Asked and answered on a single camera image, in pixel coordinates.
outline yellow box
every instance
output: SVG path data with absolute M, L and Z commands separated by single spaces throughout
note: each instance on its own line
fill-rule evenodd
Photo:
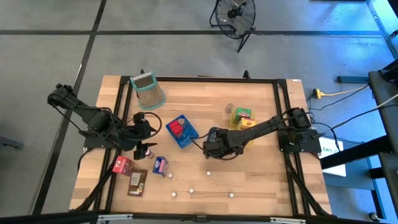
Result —
M 237 130 L 245 130 L 247 128 L 253 127 L 256 125 L 256 120 L 252 118 L 241 118 L 239 123 L 236 125 Z

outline concrete floor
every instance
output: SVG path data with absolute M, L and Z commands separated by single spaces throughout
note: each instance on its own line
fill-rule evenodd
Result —
M 396 29 L 398 20 L 387 1 L 371 2 L 386 30 Z M 2 0 L 0 30 L 91 30 L 99 5 L 100 0 Z M 108 0 L 99 29 L 210 30 L 213 6 L 213 0 Z M 365 2 L 256 1 L 256 10 L 257 30 L 379 30 Z M 87 35 L 0 35 L 0 136 L 25 143 L 21 150 L 1 148 L 0 217 L 30 213 L 61 120 L 46 97 L 57 83 L 74 84 L 87 40 Z M 237 47 L 237 40 L 223 35 L 97 35 L 79 98 L 94 105 L 103 75 L 136 75 L 141 68 L 162 76 L 193 77 L 241 77 L 247 69 L 254 78 L 299 78 L 307 94 L 313 88 L 333 93 L 360 86 L 337 84 L 337 76 L 366 75 L 393 61 L 382 36 L 254 35 L 239 54 Z M 312 106 L 338 98 L 313 100 Z M 333 125 L 374 106 L 367 89 L 315 113 L 315 119 Z M 72 120 L 85 127 L 79 117 Z M 354 141 L 385 134 L 377 113 L 336 133 Z M 68 210 L 83 140 L 70 126 L 44 213 Z M 389 203 L 385 184 L 381 189 Z M 328 193 L 339 217 L 369 220 L 367 214 L 374 211 L 369 191 L 328 187 Z M 387 222 L 396 222 L 391 205 L 386 210 Z M 171 223 L 137 223 L 149 222 Z

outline cheese grater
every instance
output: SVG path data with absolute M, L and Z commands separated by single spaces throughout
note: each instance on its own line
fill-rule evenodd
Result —
M 138 103 L 143 110 L 153 110 L 166 102 L 166 96 L 152 71 L 130 78 Z

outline black fan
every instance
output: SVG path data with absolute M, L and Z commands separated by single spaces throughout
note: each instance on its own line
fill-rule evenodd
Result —
M 216 13 L 217 25 L 211 23 Z M 238 53 L 248 40 L 256 19 L 256 3 L 254 0 L 217 0 L 213 13 L 210 16 L 211 27 L 218 26 L 222 33 L 232 39 L 242 39 Z

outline wooden tabletop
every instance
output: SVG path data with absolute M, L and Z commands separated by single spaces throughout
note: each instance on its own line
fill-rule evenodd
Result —
M 114 107 L 120 78 L 116 75 L 104 76 L 97 106 Z M 287 84 L 291 106 L 307 109 L 301 81 L 287 80 Z M 271 84 L 159 82 L 159 85 L 167 100 L 152 112 L 161 117 L 162 130 L 144 142 L 158 143 L 150 149 L 155 156 L 164 156 L 169 161 L 168 172 L 173 174 L 173 178 L 152 173 L 154 158 L 134 161 L 135 169 L 148 170 L 144 194 L 142 197 L 127 196 L 129 177 L 118 174 L 112 212 L 292 215 L 285 165 L 276 133 L 255 139 L 252 146 L 245 148 L 243 155 L 232 161 L 219 161 L 205 159 L 194 144 L 179 148 L 165 128 L 167 123 L 181 114 L 187 117 L 200 136 L 213 126 L 228 128 L 230 114 L 225 111 L 228 103 L 252 109 L 257 123 L 268 120 L 277 114 Z M 279 92 L 284 111 L 282 89 Z M 129 119 L 140 110 L 133 92 Z M 156 118 L 151 115 L 146 118 L 152 127 L 159 127 Z M 122 156 L 132 159 L 132 152 L 123 151 Z M 79 206 L 97 184 L 103 155 L 104 149 L 95 149 L 82 160 L 70 208 Z M 319 160 L 312 154 L 300 155 L 306 186 L 323 209 L 331 212 Z M 210 176 L 206 175 L 207 171 L 211 172 Z M 193 194 L 190 194 L 190 188 L 194 189 Z M 107 192 L 108 184 L 104 187 L 101 208 L 104 208 Z M 177 196 L 172 197 L 172 192 L 176 192 Z M 230 192 L 234 193 L 233 198 L 228 196 Z M 296 195 L 299 211 L 303 213 L 297 186 Z

